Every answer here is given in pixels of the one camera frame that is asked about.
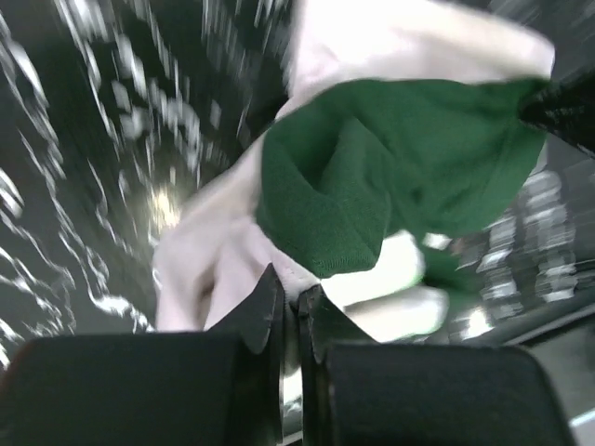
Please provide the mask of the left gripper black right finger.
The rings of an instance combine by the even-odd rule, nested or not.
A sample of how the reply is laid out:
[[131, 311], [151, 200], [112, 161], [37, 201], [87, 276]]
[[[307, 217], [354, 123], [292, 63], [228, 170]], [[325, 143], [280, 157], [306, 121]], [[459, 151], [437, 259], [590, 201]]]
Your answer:
[[544, 369], [516, 347], [379, 344], [325, 297], [297, 302], [307, 445], [572, 445]]

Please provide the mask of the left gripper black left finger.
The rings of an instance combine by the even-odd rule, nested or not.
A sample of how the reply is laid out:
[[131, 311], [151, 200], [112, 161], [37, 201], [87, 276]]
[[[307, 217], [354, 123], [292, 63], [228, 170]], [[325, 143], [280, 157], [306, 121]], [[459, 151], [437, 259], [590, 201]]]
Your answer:
[[284, 290], [273, 268], [205, 332], [37, 338], [1, 380], [5, 445], [274, 445]]

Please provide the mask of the white green raglan t-shirt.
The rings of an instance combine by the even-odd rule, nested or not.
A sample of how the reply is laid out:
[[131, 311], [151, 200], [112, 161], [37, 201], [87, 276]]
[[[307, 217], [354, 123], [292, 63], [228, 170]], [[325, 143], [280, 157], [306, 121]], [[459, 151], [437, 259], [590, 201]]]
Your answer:
[[536, 166], [521, 102], [550, 79], [537, 31], [439, 1], [299, 1], [288, 99], [153, 258], [156, 327], [214, 327], [273, 267], [380, 342], [441, 328], [465, 287], [429, 244], [482, 230]]

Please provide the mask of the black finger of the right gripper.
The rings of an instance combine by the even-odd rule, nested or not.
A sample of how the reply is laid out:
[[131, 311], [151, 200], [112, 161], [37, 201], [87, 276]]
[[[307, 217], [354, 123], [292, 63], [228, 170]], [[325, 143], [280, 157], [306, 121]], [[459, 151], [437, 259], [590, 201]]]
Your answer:
[[519, 118], [583, 153], [593, 153], [594, 112], [594, 71], [589, 71], [550, 83], [524, 100]]

